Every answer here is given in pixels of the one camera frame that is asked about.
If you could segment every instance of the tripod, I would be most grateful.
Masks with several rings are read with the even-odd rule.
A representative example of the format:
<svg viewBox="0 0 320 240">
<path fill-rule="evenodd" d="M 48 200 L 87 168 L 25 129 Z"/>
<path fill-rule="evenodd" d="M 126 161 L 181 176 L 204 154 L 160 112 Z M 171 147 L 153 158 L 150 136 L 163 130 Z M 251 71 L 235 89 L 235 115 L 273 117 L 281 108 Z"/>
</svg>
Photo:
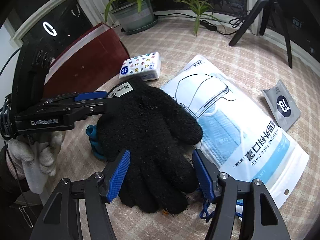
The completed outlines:
<svg viewBox="0 0 320 240">
<path fill-rule="evenodd" d="M 239 30 L 236 32 L 235 36 L 233 36 L 232 40 L 229 42 L 229 45 L 232 47 L 236 45 L 236 43 L 239 41 L 239 39 L 242 37 L 245 31 L 249 28 L 249 26 L 254 22 L 255 18 L 259 15 L 262 9 L 263 9 L 263 14 L 262 14 L 262 21 L 261 21 L 259 34 L 263 35 L 267 27 L 271 8 L 273 6 L 276 9 L 276 12 L 280 18 L 281 27 L 284 33 L 285 45 L 287 47 L 288 65 L 290 68 L 292 68 L 292 54 L 291 54 L 289 32 L 288 32 L 287 24 L 284 19 L 282 9 L 279 6 L 277 0 L 258 0 L 254 5 L 254 7 L 252 8 L 251 12 L 249 13 L 246 20 L 243 22 Z"/>
</svg>

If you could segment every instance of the checkered tablecloth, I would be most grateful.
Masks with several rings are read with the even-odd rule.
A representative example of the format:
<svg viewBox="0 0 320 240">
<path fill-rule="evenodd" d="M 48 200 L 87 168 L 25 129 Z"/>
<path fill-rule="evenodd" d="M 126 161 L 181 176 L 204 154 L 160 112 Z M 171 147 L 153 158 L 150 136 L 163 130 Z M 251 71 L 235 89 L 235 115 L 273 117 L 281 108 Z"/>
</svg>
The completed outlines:
<svg viewBox="0 0 320 240">
<path fill-rule="evenodd" d="M 222 36 L 201 28 L 193 34 L 193 22 L 161 19 L 159 23 L 142 33 L 127 36 L 116 28 L 121 41 L 131 56 L 157 51 L 161 55 L 161 75 L 148 82 L 160 87 L 196 55 L 201 54 L 249 94 L 271 117 L 272 113 L 262 96 L 261 89 L 273 87 L 282 79 L 301 116 L 288 133 L 309 154 L 309 163 L 294 191 L 281 207 L 280 212 L 288 227 L 291 239 L 303 239 L 310 230 L 320 207 L 320 78 L 299 58 L 293 56 L 293 69 L 287 65 L 286 51 L 252 34 L 244 34 L 235 47 L 228 45 L 231 36 Z M 118 83 L 118 77 L 106 82 L 100 90 L 109 91 Z M 85 129 L 95 124 L 98 116 L 76 122 L 67 131 L 58 155 L 58 169 L 48 181 L 52 191 L 60 179 L 71 181 L 86 179 L 105 164 L 91 153 Z M 138 207 L 128 208 L 116 198 L 107 205 L 117 239 L 204 239 L 209 223 L 199 219 L 202 203 L 196 193 L 190 197 L 189 208 L 179 215 L 164 215 L 161 211 L 145 214 Z M 80 202 L 84 239 L 90 239 L 86 222 L 84 201 Z M 239 235 L 240 222 L 235 220 L 232 239 Z"/>
</svg>

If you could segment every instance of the gray sachet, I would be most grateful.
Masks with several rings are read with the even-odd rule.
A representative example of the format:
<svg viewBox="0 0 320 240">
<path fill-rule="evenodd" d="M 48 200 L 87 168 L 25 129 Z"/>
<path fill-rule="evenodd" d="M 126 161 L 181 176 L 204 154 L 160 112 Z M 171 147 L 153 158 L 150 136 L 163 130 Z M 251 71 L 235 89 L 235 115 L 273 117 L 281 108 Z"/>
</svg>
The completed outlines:
<svg viewBox="0 0 320 240">
<path fill-rule="evenodd" d="M 287 131 L 301 114 L 289 91 L 281 79 L 275 87 L 267 90 L 262 89 L 261 91 L 278 125 L 284 131 Z"/>
</svg>

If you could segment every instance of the plant pot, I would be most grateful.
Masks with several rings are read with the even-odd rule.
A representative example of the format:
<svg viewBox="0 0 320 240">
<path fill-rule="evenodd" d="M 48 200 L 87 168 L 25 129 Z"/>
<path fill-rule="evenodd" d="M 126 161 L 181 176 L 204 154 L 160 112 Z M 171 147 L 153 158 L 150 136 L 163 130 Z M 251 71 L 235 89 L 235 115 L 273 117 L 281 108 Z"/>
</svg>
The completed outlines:
<svg viewBox="0 0 320 240">
<path fill-rule="evenodd" d="M 136 2 L 110 11 L 128 34 L 147 30 L 155 25 L 156 19 L 153 14 L 150 0 L 141 0 L 141 11 L 138 13 Z"/>
</svg>

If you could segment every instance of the gloved hand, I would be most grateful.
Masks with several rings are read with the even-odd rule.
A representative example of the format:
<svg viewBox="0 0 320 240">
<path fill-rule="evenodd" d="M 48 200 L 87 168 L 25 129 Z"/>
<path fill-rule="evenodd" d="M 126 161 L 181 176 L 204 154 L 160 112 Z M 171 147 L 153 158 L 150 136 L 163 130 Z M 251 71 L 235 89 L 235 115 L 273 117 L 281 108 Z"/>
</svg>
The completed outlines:
<svg viewBox="0 0 320 240">
<path fill-rule="evenodd" d="M 121 109 L 102 115 L 97 123 L 98 140 L 108 162 L 123 148 L 131 153 L 120 199 L 147 213 L 156 212 L 159 205 L 171 214 L 181 213 L 188 205 L 182 192 L 198 188 L 196 173 L 184 158 L 181 144 L 198 143 L 202 129 L 162 90 L 137 77 L 121 84 L 109 93 L 120 96 Z"/>
<path fill-rule="evenodd" d="M 32 192 L 43 192 L 48 175 L 56 174 L 56 160 L 60 152 L 65 132 L 32 134 L 31 137 L 19 135 L 8 142 L 8 152 L 16 167 L 18 179 L 27 179 Z M 10 173 L 16 179 L 16 173 L 9 157 L 6 162 Z"/>
</svg>

